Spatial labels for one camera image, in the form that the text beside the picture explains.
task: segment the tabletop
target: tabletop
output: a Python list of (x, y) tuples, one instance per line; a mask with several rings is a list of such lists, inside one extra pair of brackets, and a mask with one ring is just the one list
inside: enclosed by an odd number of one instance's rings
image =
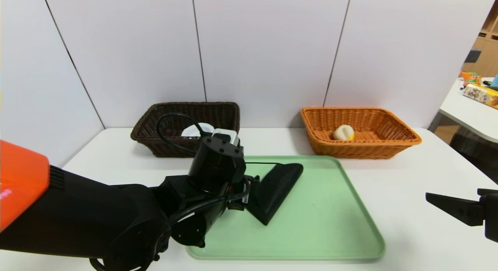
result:
[[(493, 81), (494, 78), (482, 78)], [(439, 112), (490, 142), (498, 142), (498, 110), (462, 95), (462, 78), (457, 78)]]
[[(185, 174), (191, 158), (156, 158), (130, 139), (131, 129), (107, 129), (96, 136), (65, 170), (106, 184), (156, 186), (167, 175)], [(471, 163), (425, 129), (423, 139), (391, 159), (340, 159), (386, 241), (375, 261), (202, 261), (170, 240), (150, 271), (468, 271), (496, 264), (498, 244), (484, 227), (468, 227), (425, 201), (425, 192), (477, 200), (477, 188), (496, 188)], [(246, 156), (311, 155), (305, 129), (241, 129)], [(0, 251), (2, 269), (92, 271), (88, 259)]]

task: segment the plastic tray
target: plastic tray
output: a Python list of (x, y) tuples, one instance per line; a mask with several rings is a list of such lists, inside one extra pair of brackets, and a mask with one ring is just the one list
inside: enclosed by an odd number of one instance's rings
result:
[[(249, 156), (246, 162), (301, 163), (304, 172), (268, 226), (249, 212), (226, 211), (189, 247), (203, 260), (371, 260), (386, 245), (341, 164), (330, 156)], [(264, 177), (268, 164), (247, 164)]]

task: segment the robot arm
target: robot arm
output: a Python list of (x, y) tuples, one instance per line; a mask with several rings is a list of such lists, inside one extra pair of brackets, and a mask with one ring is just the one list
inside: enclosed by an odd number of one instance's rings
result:
[(242, 147), (200, 141), (189, 174), (155, 188), (101, 184), (2, 141), (0, 248), (89, 257), (97, 270), (128, 271), (158, 260), (171, 234), (203, 247), (217, 218), (248, 195), (252, 178), (244, 175)]
[(479, 201), (426, 193), (425, 199), (469, 226), (484, 224), (484, 235), (498, 243), (498, 190), (477, 190)]

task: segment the white wall panel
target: white wall panel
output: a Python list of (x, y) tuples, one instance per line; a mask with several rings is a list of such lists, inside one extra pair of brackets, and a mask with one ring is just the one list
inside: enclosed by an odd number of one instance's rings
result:
[(105, 127), (204, 101), (192, 0), (47, 0)]
[(194, 2), (208, 101), (237, 102), (243, 127), (323, 104), (347, 0)]
[(44, 0), (2, 0), (2, 140), (63, 166), (103, 130)]
[(429, 126), (494, 0), (351, 0), (326, 106)]

